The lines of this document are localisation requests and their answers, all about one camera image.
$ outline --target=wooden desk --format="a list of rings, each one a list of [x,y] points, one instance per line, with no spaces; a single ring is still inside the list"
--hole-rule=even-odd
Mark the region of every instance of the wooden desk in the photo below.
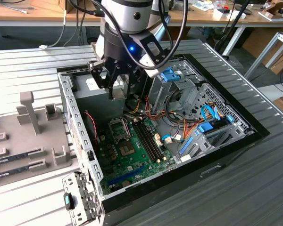
[[[230,3],[230,1],[228,2],[229,3],[227,5],[229,8],[232,8],[233,4]],[[91,3],[89,1],[86,3],[87,7],[91,8]],[[17,4],[17,6],[29,6],[29,1]],[[216,20],[213,17],[212,10],[204,12],[193,6],[190,6],[190,8],[192,10],[189,11],[188,14],[187,27],[225,27],[227,24],[227,18]],[[223,55],[228,55],[231,52],[246,27],[283,27],[283,22],[269,22],[267,19],[258,14],[259,10],[252,9],[251,11],[253,12],[253,15],[246,16],[245,19],[238,22],[238,29],[223,52]],[[180,26],[183,12],[174,10],[170,11],[169,14],[171,16],[171,22],[169,23],[169,26]],[[28,10],[28,14],[24,14],[0,5],[0,26],[62,26],[62,21],[63,13],[35,7],[35,10]],[[75,26],[75,24],[75,10],[72,10],[67,15],[67,26]],[[85,17],[83,26],[100,26],[100,18],[87,15]]]

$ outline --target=screw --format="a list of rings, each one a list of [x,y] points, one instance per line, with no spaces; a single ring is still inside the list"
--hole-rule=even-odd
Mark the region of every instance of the screw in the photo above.
[[[135,20],[140,19],[140,18],[141,18],[141,13],[139,13],[139,12],[134,13],[133,18],[134,18]]]

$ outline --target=motherboard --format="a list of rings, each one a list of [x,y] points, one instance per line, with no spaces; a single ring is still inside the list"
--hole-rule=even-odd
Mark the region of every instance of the motherboard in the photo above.
[[[100,184],[105,195],[159,172],[168,172],[175,165],[165,145],[156,143],[158,133],[150,119],[129,123],[117,120],[119,123],[113,122],[113,126],[109,124],[100,132],[96,151],[104,174]],[[122,134],[125,138],[118,140]]]

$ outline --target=ram slot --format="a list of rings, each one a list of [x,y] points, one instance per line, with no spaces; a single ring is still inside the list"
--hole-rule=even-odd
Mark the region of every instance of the ram slot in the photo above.
[[[148,137],[148,141],[149,141],[149,144],[151,145],[153,151],[154,151],[154,154],[156,156],[157,159],[161,159],[163,158],[162,154],[160,153],[158,147],[156,146],[156,144],[154,143],[153,141],[153,138],[151,137],[149,131],[147,130],[147,128],[145,127],[144,124],[141,123],[141,129],[142,131],[146,134],[146,136]]]
[[[162,154],[155,145],[144,124],[137,123],[134,125],[134,129],[137,130],[137,135],[140,137],[140,140],[142,141],[142,144],[144,145],[151,161],[155,162],[157,159],[162,159]]]
[[[146,140],[147,138],[143,135],[143,133],[141,132],[141,130],[138,128],[138,126],[136,124],[133,125],[133,128],[135,130],[135,132],[137,133],[137,136],[138,138],[140,139],[142,145],[144,146],[144,148],[146,149],[149,157],[150,157],[150,160],[152,162],[155,162],[156,161],[156,158],[155,158],[155,155],[154,153],[152,152],[150,146],[147,144]]]

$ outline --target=ridged metal surface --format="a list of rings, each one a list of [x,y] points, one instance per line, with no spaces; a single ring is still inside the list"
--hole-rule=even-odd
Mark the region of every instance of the ridged metal surface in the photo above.
[[[182,41],[180,53],[193,54],[271,135],[221,172],[122,225],[283,225],[283,117],[200,41]],[[92,58],[88,46],[0,51],[0,115],[14,113],[26,90],[33,91],[35,108],[61,107],[56,68]],[[69,225],[61,179],[75,170],[74,159],[69,168],[0,187],[0,225]]]

